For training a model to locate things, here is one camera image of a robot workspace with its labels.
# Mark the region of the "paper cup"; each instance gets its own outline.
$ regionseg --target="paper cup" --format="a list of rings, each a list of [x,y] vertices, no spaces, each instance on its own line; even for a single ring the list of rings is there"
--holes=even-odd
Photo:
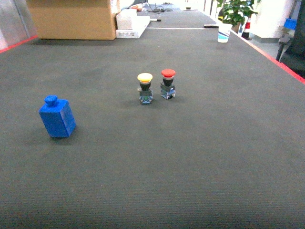
[[[218,42],[227,43],[229,40],[230,32],[232,25],[231,24],[219,24],[218,27]]]

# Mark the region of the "traffic cone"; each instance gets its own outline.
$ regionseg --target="traffic cone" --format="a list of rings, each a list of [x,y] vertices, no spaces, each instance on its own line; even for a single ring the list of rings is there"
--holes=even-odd
[[[250,35],[250,23],[251,23],[251,16],[248,18],[246,26],[244,28],[244,32],[242,34],[242,37],[245,38],[246,40],[250,40],[249,35]]]

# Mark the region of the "white tape line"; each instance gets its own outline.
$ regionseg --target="white tape line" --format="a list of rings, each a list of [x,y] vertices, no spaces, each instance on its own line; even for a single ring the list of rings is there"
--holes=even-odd
[[[206,30],[207,28],[156,28],[156,27],[147,27],[146,29],[153,29],[153,30]]]

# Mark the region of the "white box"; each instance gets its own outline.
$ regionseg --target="white box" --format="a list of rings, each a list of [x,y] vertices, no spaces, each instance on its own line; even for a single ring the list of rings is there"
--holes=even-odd
[[[137,27],[137,10],[124,9],[116,15],[118,30],[133,30]]]
[[[137,16],[137,27],[132,30],[117,30],[116,38],[134,38],[138,39],[150,22],[149,16]]]

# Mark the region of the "green leaves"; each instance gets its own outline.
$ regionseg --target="green leaves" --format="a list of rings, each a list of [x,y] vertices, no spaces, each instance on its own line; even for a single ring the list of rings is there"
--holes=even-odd
[[[250,17],[254,12],[252,2],[254,0],[217,0],[217,6],[223,6],[222,11],[224,14],[223,23],[237,25],[245,23],[245,16]]]

